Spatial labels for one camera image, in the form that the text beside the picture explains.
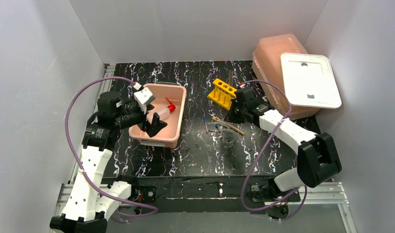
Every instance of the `wooden stick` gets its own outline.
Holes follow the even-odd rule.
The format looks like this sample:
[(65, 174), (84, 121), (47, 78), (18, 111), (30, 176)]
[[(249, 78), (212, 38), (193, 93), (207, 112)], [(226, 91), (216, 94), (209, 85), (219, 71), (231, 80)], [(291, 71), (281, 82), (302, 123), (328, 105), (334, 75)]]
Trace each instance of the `wooden stick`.
[[(212, 118), (212, 120), (213, 120), (214, 122), (221, 121), (219, 118), (217, 118), (217, 117), (215, 117), (215, 116)], [(243, 131), (239, 130), (238, 128), (236, 128), (236, 127), (234, 127), (234, 126), (232, 126), (232, 125), (229, 125), (229, 124), (227, 124), (227, 125), (228, 125), (228, 127), (229, 127), (231, 130), (233, 130), (233, 131), (237, 132), (238, 134), (244, 136), (244, 132), (243, 132)]]

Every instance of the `yellow test tube rack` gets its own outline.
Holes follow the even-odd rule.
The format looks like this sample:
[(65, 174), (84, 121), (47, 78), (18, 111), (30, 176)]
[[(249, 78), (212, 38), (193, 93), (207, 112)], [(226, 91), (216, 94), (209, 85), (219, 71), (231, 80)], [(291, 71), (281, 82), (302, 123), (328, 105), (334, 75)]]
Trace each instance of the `yellow test tube rack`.
[(235, 91), (237, 91), (237, 89), (220, 79), (215, 79), (213, 85), (214, 89), (207, 97), (221, 107), (229, 110), (232, 105), (232, 100), (236, 98)]

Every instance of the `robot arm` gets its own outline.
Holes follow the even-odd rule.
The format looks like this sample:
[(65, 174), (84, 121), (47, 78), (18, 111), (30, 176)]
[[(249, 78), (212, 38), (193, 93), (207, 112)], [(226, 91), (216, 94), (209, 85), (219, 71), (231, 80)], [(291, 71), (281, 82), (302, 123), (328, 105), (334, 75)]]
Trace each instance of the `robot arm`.
[[(97, 101), (98, 112), (87, 122), (81, 162), (97, 187), (101, 184), (121, 129), (138, 125), (152, 137), (167, 126), (166, 122), (160, 121), (158, 114), (154, 115), (152, 123), (146, 120), (148, 110), (153, 108), (150, 104), (155, 99), (153, 93), (138, 83), (134, 85), (134, 91), (132, 99), (122, 98), (113, 91), (102, 93)], [(135, 179), (119, 177), (109, 186), (108, 194), (129, 199), (136, 193), (135, 186)], [(97, 201), (97, 195), (79, 171), (61, 216), (52, 217), (50, 228), (59, 233), (105, 233), (107, 221), (121, 202), (107, 197)]]
[[(246, 121), (266, 131), (273, 131), (283, 116), (271, 105), (256, 100), (249, 87), (237, 90), (230, 110), (225, 118), (232, 123)], [(269, 180), (265, 195), (271, 198), (303, 185), (316, 187), (342, 170), (333, 138), (317, 134), (291, 122), (282, 120), (275, 135), (297, 154), (297, 167), (285, 171)]]

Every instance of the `plastic container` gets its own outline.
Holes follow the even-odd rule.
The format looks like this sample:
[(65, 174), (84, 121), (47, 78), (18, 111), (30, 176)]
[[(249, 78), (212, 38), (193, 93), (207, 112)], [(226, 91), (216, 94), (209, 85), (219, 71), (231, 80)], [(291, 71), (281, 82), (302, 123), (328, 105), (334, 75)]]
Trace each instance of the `plastic container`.
[[(166, 99), (170, 105), (167, 107), (161, 107), (155, 111), (155, 113), (157, 113), (159, 115), (160, 120), (164, 120), (164, 119), (168, 118), (170, 116), (170, 113), (176, 109), (176, 105), (174, 105), (168, 98), (166, 98)], [(150, 123), (153, 120), (153, 115), (154, 115), (154, 113), (148, 114), (146, 117)]]
[(222, 130), (222, 146), (226, 149), (233, 146), (236, 140), (236, 133), (231, 129)]
[(180, 126), (182, 124), (184, 105), (186, 102), (186, 89), (179, 85), (155, 83), (145, 84), (144, 87), (148, 87), (156, 96), (156, 99), (152, 102), (155, 108), (150, 110), (149, 114), (153, 115), (158, 109), (167, 107), (166, 98), (173, 103), (175, 110), (170, 113), (169, 117), (163, 120), (167, 123), (167, 126), (156, 136), (150, 138), (147, 133), (141, 131), (137, 125), (130, 127), (129, 135), (137, 139), (142, 145), (175, 148), (180, 136)]
[[(285, 90), (280, 56), (285, 52), (308, 53), (293, 34), (267, 37), (260, 39), (256, 50), (253, 52), (252, 64), (252, 69), (258, 79), (275, 84), (283, 92)], [(289, 105), (286, 103), (285, 98), (273, 87), (265, 83), (260, 83), (260, 85), (270, 104), (284, 115), (289, 109)], [(309, 117), (317, 113), (319, 109), (320, 108), (292, 105), (292, 112), (289, 118), (291, 120), (296, 120)]]

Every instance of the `pink plastic tray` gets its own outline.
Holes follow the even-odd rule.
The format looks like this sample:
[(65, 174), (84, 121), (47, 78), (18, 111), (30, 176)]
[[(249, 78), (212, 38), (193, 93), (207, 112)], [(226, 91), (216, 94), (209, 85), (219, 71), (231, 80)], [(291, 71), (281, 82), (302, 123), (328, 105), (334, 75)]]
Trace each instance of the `pink plastic tray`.
[(182, 124), (184, 105), (186, 102), (186, 89), (179, 85), (154, 83), (145, 84), (144, 87), (148, 87), (156, 96), (156, 99), (152, 102), (155, 108), (150, 110), (149, 114), (153, 114), (155, 110), (160, 107), (167, 107), (169, 104), (167, 103), (166, 97), (173, 102), (176, 109), (170, 113), (168, 118), (163, 120), (167, 123), (167, 126), (156, 136), (150, 138), (147, 133), (141, 131), (137, 125), (130, 127), (129, 135), (137, 139), (142, 145), (175, 148), (180, 136), (180, 126)]

